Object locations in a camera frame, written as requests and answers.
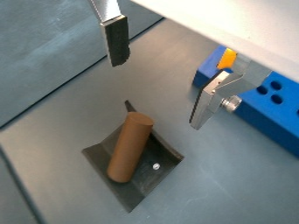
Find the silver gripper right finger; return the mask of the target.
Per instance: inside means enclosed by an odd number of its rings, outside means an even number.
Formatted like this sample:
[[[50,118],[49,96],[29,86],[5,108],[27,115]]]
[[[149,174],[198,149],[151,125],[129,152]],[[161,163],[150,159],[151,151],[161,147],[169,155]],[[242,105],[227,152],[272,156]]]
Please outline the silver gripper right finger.
[[[221,70],[201,89],[190,118],[190,124],[197,130],[222,105],[230,110],[239,106],[238,95],[259,87],[273,72],[243,54],[238,54],[231,70],[233,73]]]

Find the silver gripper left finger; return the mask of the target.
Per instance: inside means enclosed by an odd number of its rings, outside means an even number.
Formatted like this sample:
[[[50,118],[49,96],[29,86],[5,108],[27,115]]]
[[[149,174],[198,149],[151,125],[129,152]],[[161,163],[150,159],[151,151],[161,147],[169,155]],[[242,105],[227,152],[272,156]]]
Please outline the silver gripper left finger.
[[[130,58],[127,16],[122,14],[118,0],[89,0],[89,2],[105,35],[111,66],[121,66]]]

